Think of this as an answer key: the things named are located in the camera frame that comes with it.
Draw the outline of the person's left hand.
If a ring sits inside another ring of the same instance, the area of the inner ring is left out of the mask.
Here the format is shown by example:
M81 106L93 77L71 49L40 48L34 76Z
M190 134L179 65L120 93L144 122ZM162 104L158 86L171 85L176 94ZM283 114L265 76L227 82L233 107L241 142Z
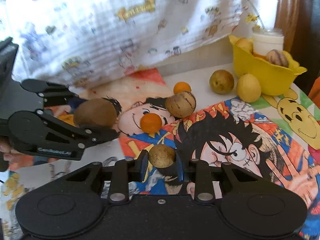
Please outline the person's left hand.
M3 153L4 161L9 163L10 171L18 171L20 168L33 166L33 156L25 155L15 150L6 137L1 137L0 145L1 153Z

